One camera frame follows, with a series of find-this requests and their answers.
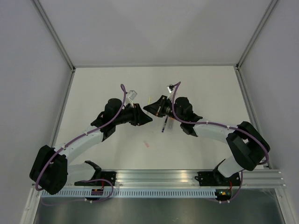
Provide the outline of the orange marker with clear cap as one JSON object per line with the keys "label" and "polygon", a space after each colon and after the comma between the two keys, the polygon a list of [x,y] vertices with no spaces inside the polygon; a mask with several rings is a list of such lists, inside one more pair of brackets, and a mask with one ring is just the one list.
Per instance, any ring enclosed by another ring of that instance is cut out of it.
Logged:
{"label": "orange marker with clear cap", "polygon": [[168,130],[168,132],[171,132],[173,130],[174,123],[175,123],[175,119],[169,117],[168,121],[167,121],[167,130]]}

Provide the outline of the purple ink pen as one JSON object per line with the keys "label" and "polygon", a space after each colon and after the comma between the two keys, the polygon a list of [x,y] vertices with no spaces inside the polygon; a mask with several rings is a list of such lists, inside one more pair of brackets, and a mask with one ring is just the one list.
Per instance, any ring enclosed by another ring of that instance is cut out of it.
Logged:
{"label": "purple ink pen", "polygon": [[167,121],[168,121],[168,116],[166,116],[165,121],[163,123],[163,127],[162,127],[162,130],[161,130],[162,133],[164,133],[164,131],[165,131],[165,128],[166,128],[166,125],[167,125]]}

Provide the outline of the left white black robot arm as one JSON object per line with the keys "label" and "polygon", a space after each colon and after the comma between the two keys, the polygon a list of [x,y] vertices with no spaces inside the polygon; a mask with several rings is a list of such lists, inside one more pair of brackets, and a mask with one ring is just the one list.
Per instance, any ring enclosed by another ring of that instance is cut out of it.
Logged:
{"label": "left white black robot arm", "polygon": [[78,137],[56,147],[42,146],[29,173],[37,191],[45,190],[54,195],[67,183],[88,182],[96,186],[101,182],[101,168],[92,161],[80,165],[70,163],[89,148],[105,141],[116,130],[117,125],[129,123],[142,126],[152,122],[139,104],[124,105],[121,100],[108,100],[97,118]]}

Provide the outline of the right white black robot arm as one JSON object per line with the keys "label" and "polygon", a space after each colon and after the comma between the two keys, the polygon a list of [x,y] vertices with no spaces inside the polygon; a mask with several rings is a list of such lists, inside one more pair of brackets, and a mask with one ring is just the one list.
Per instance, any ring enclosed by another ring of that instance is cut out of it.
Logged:
{"label": "right white black robot arm", "polygon": [[213,185],[227,186],[229,182],[239,181],[239,172],[252,171],[262,163],[262,159],[269,158],[269,144],[249,122],[243,121],[237,126],[209,122],[193,112],[186,97],[172,102],[162,95],[144,110],[156,117],[167,116],[179,121],[187,135],[210,138],[228,145],[232,156],[221,161],[211,172]]}

